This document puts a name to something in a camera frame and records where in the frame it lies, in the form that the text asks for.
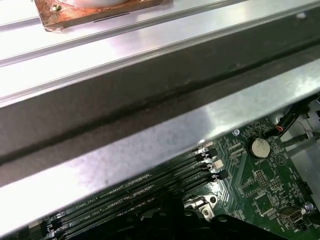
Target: copper heatsink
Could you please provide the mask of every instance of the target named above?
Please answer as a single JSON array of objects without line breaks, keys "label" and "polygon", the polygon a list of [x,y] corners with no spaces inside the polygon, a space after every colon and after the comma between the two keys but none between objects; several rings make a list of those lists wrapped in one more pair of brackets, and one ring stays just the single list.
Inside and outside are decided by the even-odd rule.
[{"label": "copper heatsink", "polygon": [[110,7],[83,8],[57,0],[34,0],[40,20],[48,32],[58,32],[64,28],[154,7],[171,1],[129,0],[123,4]]}]

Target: capacitor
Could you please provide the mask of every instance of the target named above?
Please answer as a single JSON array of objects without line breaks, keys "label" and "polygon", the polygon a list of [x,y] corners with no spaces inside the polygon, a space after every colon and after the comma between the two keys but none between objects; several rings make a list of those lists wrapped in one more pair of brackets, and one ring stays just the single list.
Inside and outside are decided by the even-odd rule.
[{"label": "capacitor", "polygon": [[252,137],[248,141],[247,150],[254,159],[265,159],[271,152],[270,144],[262,137]]},{"label": "capacitor", "polygon": [[304,203],[303,208],[307,211],[307,212],[312,212],[315,209],[315,206],[307,201],[306,203]]}]

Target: usb port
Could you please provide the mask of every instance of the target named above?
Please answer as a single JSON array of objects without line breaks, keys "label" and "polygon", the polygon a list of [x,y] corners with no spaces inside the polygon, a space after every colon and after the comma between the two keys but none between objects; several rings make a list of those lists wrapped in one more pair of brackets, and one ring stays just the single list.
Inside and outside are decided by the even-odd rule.
[{"label": "usb port", "polygon": [[300,209],[295,207],[286,207],[278,212],[278,216],[290,223],[297,223],[303,219]]}]

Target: metal bracket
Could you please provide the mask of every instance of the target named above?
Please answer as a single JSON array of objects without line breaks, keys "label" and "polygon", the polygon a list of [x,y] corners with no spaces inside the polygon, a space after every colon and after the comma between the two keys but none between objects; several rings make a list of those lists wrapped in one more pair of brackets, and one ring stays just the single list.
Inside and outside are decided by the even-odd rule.
[{"label": "metal bracket", "polygon": [[214,207],[218,202],[218,198],[214,194],[201,195],[197,198],[192,198],[184,202],[185,209],[197,210],[203,214],[208,222],[215,216]]}]

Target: motherboard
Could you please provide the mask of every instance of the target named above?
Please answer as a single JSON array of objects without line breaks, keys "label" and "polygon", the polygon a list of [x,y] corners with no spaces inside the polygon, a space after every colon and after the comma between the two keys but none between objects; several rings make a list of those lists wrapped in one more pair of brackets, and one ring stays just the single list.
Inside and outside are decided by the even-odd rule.
[{"label": "motherboard", "polygon": [[[289,240],[318,240],[320,226],[303,218],[306,209],[316,210],[312,192],[301,179],[280,138],[267,139],[266,158],[250,154],[250,139],[259,138],[271,127],[264,118],[212,141],[209,152],[229,177],[208,183],[194,194],[216,195],[215,215],[233,216]],[[260,154],[263,154],[265,149],[261,148]]]},{"label": "motherboard", "polygon": [[167,193],[179,196],[186,211],[200,212],[207,222],[229,215],[289,240],[319,240],[320,213],[312,191],[277,131],[267,118],[254,121],[60,209],[6,240],[108,239],[119,223],[131,224],[134,218],[143,224]]}]

